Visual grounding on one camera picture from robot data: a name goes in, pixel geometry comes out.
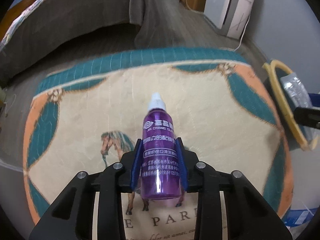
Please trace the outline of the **light blue quilt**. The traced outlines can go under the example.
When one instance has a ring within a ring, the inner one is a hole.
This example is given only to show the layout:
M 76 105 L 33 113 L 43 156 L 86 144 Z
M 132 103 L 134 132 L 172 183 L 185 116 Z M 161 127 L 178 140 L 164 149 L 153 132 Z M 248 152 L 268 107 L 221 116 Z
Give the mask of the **light blue quilt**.
M 10 25 L 1 40 L 1 54 L 21 49 L 38 36 L 41 29 L 68 9 L 70 0 L 36 0 Z

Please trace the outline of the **bed with brown cover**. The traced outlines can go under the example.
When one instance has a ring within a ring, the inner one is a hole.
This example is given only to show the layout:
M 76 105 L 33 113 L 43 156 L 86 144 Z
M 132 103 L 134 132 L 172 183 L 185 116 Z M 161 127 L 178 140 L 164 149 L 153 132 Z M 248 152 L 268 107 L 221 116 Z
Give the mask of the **bed with brown cover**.
M 165 37 L 176 37 L 164 22 L 164 9 L 159 0 L 70 0 L 68 9 L 41 29 L 32 42 L 1 54 L 1 85 L 63 43 L 102 27 L 123 23 L 139 28 L 136 48 L 163 46 Z

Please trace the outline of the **silver foil packet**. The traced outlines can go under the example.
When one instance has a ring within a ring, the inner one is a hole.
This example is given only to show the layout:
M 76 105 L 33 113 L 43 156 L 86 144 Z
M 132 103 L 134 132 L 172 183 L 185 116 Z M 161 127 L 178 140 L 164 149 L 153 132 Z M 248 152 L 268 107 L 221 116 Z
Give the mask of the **silver foil packet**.
M 295 108 L 312 108 L 310 96 L 296 73 L 280 78 L 282 87 Z

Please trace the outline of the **white air purifier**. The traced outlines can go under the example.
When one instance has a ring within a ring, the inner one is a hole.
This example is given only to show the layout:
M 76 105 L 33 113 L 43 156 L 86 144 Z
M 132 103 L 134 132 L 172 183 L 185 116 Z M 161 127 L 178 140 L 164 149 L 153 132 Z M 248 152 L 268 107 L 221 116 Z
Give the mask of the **white air purifier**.
M 206 0 L 204 16 L 216 33 L 239 40 L 251 14 L 254 0 Z

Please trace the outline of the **yellow teal trash bin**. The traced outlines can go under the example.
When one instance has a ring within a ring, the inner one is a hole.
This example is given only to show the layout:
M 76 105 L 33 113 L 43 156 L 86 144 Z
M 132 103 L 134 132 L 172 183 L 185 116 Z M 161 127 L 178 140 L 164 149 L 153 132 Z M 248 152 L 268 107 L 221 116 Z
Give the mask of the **yellow teal trash bin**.
M 280 82 L 280 78 L 277 75 L 278 69 L 280 69 L 281 72 L 285 73 L 285 76 L 293 73 L 293 70 L 279 60 L 272 60 L 270 63 L 264 63 L 263 68 L 268 74 L 268 80 L 271 85 L 272 93 L 277 101 L 277 105 L 281 112 L 281 115 L 283 116 L 283 119 L 287 124 L 287 130 L 289 130 L 292 134 L 291 137 L 296 141 L 296 143 L 302 150 L 314 150 L 318 144 L 318 136 L 316 136 L 310 142 L 307 141 L 299 125 L 294 120 L 293 110 L 287 101 L 286 93 L 284 92 L 282 84 Z

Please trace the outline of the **wooden headboard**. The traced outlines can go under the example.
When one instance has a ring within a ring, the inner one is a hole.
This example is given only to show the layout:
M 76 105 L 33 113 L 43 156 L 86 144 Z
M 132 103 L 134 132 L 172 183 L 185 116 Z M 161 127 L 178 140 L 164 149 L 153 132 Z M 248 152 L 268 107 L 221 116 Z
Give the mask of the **wooden headboard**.
M 31 6 L 36 0 L 21 0 L 19 3 L 9 9 L 1 20 L 0 38 L 3 39 L 5 33 L 8 31 L 12 22 L 20 16 L 20 14 Z

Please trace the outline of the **patterned teal orange cushion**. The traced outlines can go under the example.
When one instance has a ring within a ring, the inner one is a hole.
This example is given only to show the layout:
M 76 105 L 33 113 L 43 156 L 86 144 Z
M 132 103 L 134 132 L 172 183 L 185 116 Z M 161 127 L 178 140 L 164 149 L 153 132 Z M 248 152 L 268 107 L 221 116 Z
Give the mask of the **patterned teal orange cushion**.
M 289 147 L 276 107 L 237 53 L 208 48 L 133 50 L 51 74 L 37 88 L 23 142 L 24 184 L 36 224 L 76 176 L 102 172 L 142 141 L 159 93 L 175 142 L 216 171 L 240 171 L 282 221 L 292 200 Z M 125 239 L 195 239 L 197 193 L 121 194 Z

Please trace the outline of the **purple spray bottle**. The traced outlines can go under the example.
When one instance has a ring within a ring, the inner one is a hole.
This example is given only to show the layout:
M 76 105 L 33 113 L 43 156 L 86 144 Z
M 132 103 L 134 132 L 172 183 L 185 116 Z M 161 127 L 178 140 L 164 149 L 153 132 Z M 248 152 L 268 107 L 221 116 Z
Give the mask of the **purple spray bottle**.
M 141 194 L 163 200 L 181 196 L 180 170 L 171 116 L 159 93 L 153 93 L 143 121 Z

